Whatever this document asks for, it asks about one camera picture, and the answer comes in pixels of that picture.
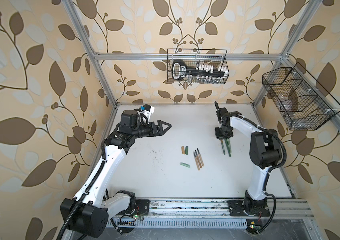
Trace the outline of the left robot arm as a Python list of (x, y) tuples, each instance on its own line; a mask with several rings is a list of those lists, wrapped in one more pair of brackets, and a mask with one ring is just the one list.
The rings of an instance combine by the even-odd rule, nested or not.
[(101, 143), (101, 157), (89, 178), (72, 199), (64, 199), (60, 212), (64, 223), (57, 235), (63, 239), (66, 230), (98, 238), (108, 223), (120, 233), (113, 218), (125, 214), (137, 218), (139, 207), (133, 192), (120, 190), (108, 196), (107, 187), (120, 162), (125, 158), (136, 139), (163, 136), (172, 126), (164, 121), (152, 122), (154, 107), (143, 105), (138, 109), (124, 110), (120, 122)]

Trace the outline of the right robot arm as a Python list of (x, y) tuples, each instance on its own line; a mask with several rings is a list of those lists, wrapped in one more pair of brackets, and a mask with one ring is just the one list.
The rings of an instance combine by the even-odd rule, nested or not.
[(253, 163), (253, 173), (243, 203), (237, 207), (237, 211), (240, 214), (255, 216), (268, 207), (267, 197), (274, 197), (266, 192), (267, 183), (271, 172), (285, 164), (286, 148), (275, 130), (257, 125), (240, 112), (229, 112), (226, 108), (219, 107), (217, 102), (215, 107), (218, 122), (221, 124), (215, 128), (215, 136), (225, 142), (228, 150), (234, 129), (250, 138), (249, 156)]

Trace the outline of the light green cap lower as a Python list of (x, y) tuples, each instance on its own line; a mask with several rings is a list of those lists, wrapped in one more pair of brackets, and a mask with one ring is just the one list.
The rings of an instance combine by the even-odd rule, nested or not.
[(186, 163), (180, 163), (181, 166), (184, 166), (184, 167), (187, 167), (187, 168), (190, 168), (190, 165), (189, 164), (186, 164)]

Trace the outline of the black socket tool set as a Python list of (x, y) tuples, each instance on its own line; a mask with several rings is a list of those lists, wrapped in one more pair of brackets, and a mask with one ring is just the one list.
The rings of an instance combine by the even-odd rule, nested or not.
[(226, 66), (206, 65), (199, 62), (195, 67), (187, 65), (184, 61), (175, 60), (170, 68), (171, 76), (174, 80), (182, 80), (184, 78), (193, 79), (196, 77), (198, 80), (204, 78), (225, 79), (229, 76), (229, 70)]

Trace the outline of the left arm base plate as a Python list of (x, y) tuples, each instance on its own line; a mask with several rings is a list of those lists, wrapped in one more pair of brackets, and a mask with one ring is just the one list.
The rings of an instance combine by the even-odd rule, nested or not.
[(116, 214), (116, 216), (146, 216), (149, 213), (150, 200), (148, 199), (137, 199), (135, 200), (134, 206), (129, 207)]

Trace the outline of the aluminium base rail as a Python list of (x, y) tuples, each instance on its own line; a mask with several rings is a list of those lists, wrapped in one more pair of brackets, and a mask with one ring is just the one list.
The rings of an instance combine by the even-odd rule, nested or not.
[[(118, 221), (192, 221), (218, 219), (267, 220), (269, 217), (232, 217), (228, 201), (243, 199), (192, 199), (192, 198), (147, 198), (150, 200), (149, 213), (146, 216), (116, 216)], [(314, 214), (305, 200), (277, 199), (267, 201), (274, 220), (313, 220)]]

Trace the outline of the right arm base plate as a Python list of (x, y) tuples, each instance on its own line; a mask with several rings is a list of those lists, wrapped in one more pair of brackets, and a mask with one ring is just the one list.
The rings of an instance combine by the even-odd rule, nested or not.
[(232, 217), (270, 217), (271, 213), (267, 199), (263, 200), (231, 200), (228, 201), (230, 216)]

